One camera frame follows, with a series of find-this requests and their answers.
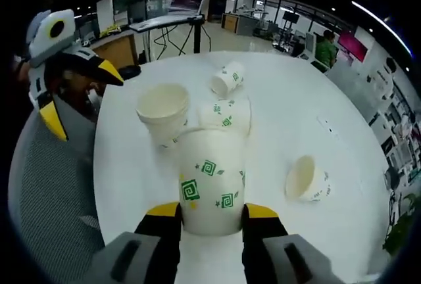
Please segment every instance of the tipped-over paper cup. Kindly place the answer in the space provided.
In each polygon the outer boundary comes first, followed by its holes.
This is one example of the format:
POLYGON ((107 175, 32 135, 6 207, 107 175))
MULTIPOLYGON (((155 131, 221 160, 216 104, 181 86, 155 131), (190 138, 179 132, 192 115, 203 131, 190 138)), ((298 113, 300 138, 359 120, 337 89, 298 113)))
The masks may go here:
POLYGON ((291 199, 318 202, 332 193, 329 174, 314 163, 311 156, 302 156, 288 173, 285 192, 291 199))
POLYGON ((218 126, 239 131, 248 136, 251 127, 251 105, 249 99, 219 100, 202 105, 198 110, 201 127, 218 126))
POLYGON ((220 128, 193 128, 178 138, 184 229, 223 236, 241 229, 244 137, 220 128))
POLYGON ((139 97, 137 115, 146 125, 153 141, 162 147, 175 145, 187 124, 189 95, 177 84, 164 83, 139 97))
POLYGON ((244 66, 239 62, 231 62, 212 77, 210 88, 218 96, 226 99, 228 94, 243 81, 244 66))

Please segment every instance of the wooden cabinet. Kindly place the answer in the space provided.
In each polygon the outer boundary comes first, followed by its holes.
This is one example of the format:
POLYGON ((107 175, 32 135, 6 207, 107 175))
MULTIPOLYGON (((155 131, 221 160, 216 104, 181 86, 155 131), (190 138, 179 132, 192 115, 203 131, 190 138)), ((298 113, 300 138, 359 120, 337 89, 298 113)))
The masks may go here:
POLYGON ((224 14, 222 16, 222 28, 237 33, 238 19, 238 16, 234 16, 232 14, 224 14))
POLYGON ((120 37, 94 48, 93 51, 102 59, 109 60, 117 69, 137 64, 136 46, 133 35, 120 37))

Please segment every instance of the pink screen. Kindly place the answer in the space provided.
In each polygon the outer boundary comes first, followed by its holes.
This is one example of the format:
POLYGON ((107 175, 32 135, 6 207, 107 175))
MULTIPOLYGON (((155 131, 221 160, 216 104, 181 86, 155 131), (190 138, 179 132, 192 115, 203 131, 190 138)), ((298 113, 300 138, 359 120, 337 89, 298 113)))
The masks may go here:
POLYGON ((367 54, 367 48, 351 33, 343 32, 337 42, 346 48, 359 61, 362 62, 364 60, 364 57, 367 54))

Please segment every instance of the person in green shirt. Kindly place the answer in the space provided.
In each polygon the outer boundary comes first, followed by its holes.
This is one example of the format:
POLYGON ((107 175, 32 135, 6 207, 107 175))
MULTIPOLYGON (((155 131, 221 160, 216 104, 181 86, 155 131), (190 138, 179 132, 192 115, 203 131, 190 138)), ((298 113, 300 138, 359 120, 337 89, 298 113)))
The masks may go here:
POLYGON ((324 39, 316 45, 316 59, 331 68, 336 61, 336 47, 334 45, 335 34, 326 30, 323 33, 324 39))

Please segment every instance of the white round table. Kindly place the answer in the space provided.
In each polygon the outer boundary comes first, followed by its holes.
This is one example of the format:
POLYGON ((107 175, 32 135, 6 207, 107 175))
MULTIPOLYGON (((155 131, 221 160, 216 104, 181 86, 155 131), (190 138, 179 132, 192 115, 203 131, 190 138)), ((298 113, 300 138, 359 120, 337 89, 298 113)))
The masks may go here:
MULTIPOLYGON (((248 96, 253 126, 247 142, 245 200, 275 210, 289 234, 298 233, 331 261, 342 280, 356 282, 388 218, 385 156, 353 104, 310 63, 264 53, 215 52, 159 60, 123 87, 108 86, 95 135, 93 175, 105 244, 133 232, 150 208, 178 201, 172 154, 156 149, 136 115, 137 98, 153 85, 180 83, 197 125, 199 103, 213 102, 211 76, 231 60, 244 64, 245 81, 232 97, 248 96), (333 193, 319 203, 285 199, 293 162, 315 157, 329 172, 333 193)), ((177 283, 245 283, 241 233, 206 238, 182 233, 177 283)))

